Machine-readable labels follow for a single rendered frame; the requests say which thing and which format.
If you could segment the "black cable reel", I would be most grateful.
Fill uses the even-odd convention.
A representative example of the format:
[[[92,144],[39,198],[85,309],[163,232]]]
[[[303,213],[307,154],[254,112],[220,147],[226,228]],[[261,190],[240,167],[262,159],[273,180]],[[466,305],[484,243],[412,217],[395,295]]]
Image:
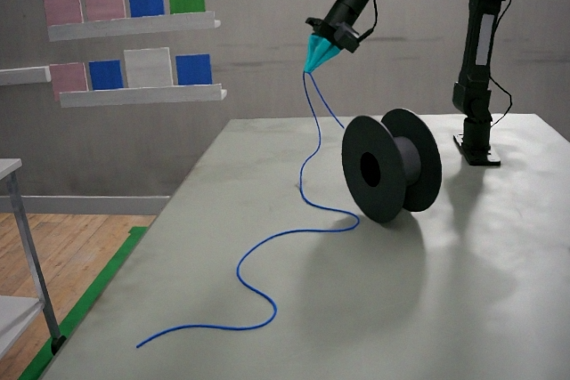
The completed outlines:
[[[436,139],[408,109],[392,109],[380,121],[368,115],[353,118],[343,135],[341,160],[355,204],[374,222],[391,222],[402,208],[425,211],[441,189]]]

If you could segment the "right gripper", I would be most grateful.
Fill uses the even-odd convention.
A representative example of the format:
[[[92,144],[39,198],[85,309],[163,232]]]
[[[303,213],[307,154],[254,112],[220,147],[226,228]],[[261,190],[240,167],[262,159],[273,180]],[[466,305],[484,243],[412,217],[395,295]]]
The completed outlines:
[[[311,73],[322,63],[344,50],[344,47],[337,43],[333,36],[340,26],[344,32],[354,40],[357,41],[359,39],[358,37],[360,34],[352,28],[358,16],[354,12],[350,14],[348,12],[349,9],[349,6],[336,2],[331,7],[324,20],[312,17],[307,18],[305,23],[313,27],[313,31],[315,33],[312,32],[309,36],[304,72]]]

